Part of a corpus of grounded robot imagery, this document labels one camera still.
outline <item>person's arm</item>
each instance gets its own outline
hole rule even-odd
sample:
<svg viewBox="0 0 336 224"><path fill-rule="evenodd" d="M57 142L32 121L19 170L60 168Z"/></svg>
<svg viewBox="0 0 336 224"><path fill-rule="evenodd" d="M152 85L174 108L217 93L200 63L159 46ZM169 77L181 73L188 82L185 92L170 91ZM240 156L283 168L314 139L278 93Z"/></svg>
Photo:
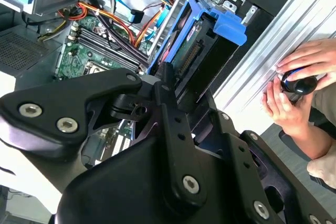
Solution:
<svg viewBox="0 0 336 224"><path fill-rule="evenodd" d="M296 145L311 159L325 156L330 149L333 138L324 130L305 125L298 133L289 134Z"/></svg>
<svg viewBox="0 0 336 224"><path fill-rule="evenodd" d="M262 104L274 123L280 125L307 156L316 159L328 152L333 139L325 131L309 125L312 98L312 93L305 95L292 105L281 92L279 78L275 78L268 83Z"/></svg>

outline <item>gray surface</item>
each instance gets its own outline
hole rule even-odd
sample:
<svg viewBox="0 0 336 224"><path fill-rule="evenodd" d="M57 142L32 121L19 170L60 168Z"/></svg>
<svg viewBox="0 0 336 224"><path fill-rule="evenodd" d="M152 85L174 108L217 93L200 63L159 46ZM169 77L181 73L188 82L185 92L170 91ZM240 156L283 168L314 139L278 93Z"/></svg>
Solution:
<svg viewBox="0 0 336 224"><path fill-rule="evenodd" d="M319 203L336 218L336 194L328 191L309 178L306 170L307 163L294 152L292 152L278 137L281 127L273 124L261 137L269 147L278 155L283 163L293 172L308 191L319 201Z"/></svg>

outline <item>connector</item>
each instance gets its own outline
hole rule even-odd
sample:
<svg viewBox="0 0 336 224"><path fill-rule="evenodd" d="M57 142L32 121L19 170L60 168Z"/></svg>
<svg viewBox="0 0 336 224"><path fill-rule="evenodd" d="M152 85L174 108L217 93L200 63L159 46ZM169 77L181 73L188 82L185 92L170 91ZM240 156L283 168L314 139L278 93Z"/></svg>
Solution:
<svg viewBox="0 0 336 224"><path fill-rule="evenodd" d="M143 15L145 13L141 10L131 10L131 15L128 17L128 21L133 24L139 24L142 21Z"/></svg>

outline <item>motherboard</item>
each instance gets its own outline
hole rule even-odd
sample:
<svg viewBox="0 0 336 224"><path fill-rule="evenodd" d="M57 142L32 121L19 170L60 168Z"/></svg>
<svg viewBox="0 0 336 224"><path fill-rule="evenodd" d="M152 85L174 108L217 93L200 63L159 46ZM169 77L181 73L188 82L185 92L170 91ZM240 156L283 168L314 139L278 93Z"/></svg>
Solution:
<svg viewBox="0 0 336 224"><path fill-rule="evenodd" d="M113 29L127 39L127 33L117 25ZM146 53L151 42L143 42L139 50ZM108 35L94 16L73 22L56 69L56 79L65 80L100 71L128 68L140 73L140 63L124 52Z"/></svg>

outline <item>screw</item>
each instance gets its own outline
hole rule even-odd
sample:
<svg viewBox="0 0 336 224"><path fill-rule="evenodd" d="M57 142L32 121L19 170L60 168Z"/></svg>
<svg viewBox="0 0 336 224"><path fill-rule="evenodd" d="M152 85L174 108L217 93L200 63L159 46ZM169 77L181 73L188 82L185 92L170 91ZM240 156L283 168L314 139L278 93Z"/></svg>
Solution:
<svg viewBox="0 0 336 224"><path fill-rule="evenodd" d="M187 189L189 193L197 194L199 192L200 187L199 187L197 180L194 177L189 176L189 175L184 176L182 182L183 182L184 188Z"/></svg>
<svg viewBox="0 0 336 224"><path fill-rule="evenodd" d="M128 74L127 78L130 79L131 81L136 81L136 78L131 74Z"/></svg>
<svg viewBox="0 0 336 224"><path fill-rule="evenodd" d="M260 201L254 201L253 203L254 209L256 210L256 212L265 220L267 220L269 218L269 212L267 210L267 208L265 207L265 205L263 203L261 203Z"/></svg>
<svg viewBox="0 0 336 224"><path fill-rule="evenodd" d="M254 133L251 133L250 134L250 136L255 140L255 141L257 141L258 140L258 137L257 137L257 135L256 134L254 134Z"/></svg>
<svg viewBox="0 0 336 224"><path fill-rule="evenodd" d="M26 103L20 106L19 112L27 118L35 118L42 114L42 109L39 105Z"/></svg>
<svg viewBox="0 0 336 224"><path fill-rule="evenodd" d="M78 123L72 118L61 118L56 125L64 133L73 133L78 129Z"/></svg>
<svg viewBox="0 0 336 224"><path fill-rule="evenodd" d="M229 116L225 113L222 113L222 116L224 117L225 120L230 120Z"/></svg>
<svg viewBox="0 0 336 224"><path fill-rule="evenodd" d="M161 87L167 91L170 91L170 89L166 85L162 85Z"/></svg>
<svg viewBox="0 0 336 224"><path fill-rule="evenodd" d="M318 220L318 218L316 218L314 215L310 215L309 219L310 219L310 222L312 224L321 224L321 222Z"/></svg>

